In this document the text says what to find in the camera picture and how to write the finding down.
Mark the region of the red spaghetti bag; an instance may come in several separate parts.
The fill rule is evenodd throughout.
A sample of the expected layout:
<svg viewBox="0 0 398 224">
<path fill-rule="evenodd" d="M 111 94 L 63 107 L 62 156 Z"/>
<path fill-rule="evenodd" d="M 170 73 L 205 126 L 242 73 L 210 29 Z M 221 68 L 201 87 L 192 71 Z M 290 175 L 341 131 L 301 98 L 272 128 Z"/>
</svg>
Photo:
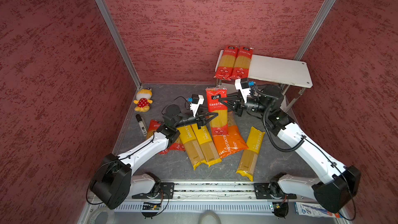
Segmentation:
<svg viewBox="0 0 398 224">
<path fill-rule="evenodd" d="M 254 49 L 250 47 L 241 46 L 239 48 L 230 76 L 231 80 L 248 78 L 253 51 Z"/>
<path fill-rule="evenodd" d="M 225 97 L 227 97 L 226 88 L 206 88 L 208 111 L 218 114 L 210 121 L 212 136 L 228 135 L 228 108 L 219 101 Z"/>
<path fill-rule="evenodd" d="M 230 80 L 233 67 L 238 53 L 238 47 L 227 45 L 218 63 L 214 78 L 220 80 Z"/>
</svg>

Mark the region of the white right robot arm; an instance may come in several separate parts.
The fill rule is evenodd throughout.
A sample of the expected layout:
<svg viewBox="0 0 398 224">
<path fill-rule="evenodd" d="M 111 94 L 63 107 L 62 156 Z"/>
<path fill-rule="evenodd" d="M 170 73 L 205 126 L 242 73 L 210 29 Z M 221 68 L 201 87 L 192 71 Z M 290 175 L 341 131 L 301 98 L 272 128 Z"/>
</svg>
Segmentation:
<svg viewBox="0 0 398 224">
<path fill-rule="evenodd" d="M 298 195 L 317 201 L 327 211 L 337 214 L 358 192 L 361 172 L 347 167 L 317 145 L 286 112 L 281 109 L 284 95 L 277 85 L 259 89 L 249 83 L 249 91 L 216 98 L 235 115 L 253 113 L 265 128 L 269 141 L 280 152 L 296 152 L 315 172 L 315 178 L 287 173 L 274 176 L 266 192 L 274 199 Z"/>
</svg>

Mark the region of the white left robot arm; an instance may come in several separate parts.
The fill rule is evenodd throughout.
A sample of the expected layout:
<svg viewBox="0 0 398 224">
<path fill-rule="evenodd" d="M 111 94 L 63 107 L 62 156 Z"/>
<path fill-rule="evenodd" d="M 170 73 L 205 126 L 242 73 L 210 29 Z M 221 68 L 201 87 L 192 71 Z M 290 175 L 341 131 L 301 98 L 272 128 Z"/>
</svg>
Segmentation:
<svg viewBox="0 0 398 224">
<path fill-rule="evenodd" d="M 128 197 L 153 191 L 156 180 L 150 174 L 133 174 L 149 159 L 169 148 L 180 136 L 178 128 L 196 124 L 206 126 L 217 113 L 182 113 L 180 107 L 167 106 L 163 123 L 153 135 L 135 148 L 119 155 L 108 154 L 89 183 L 91 190 L 109 209 L 115 209 Z"/>
</svg>

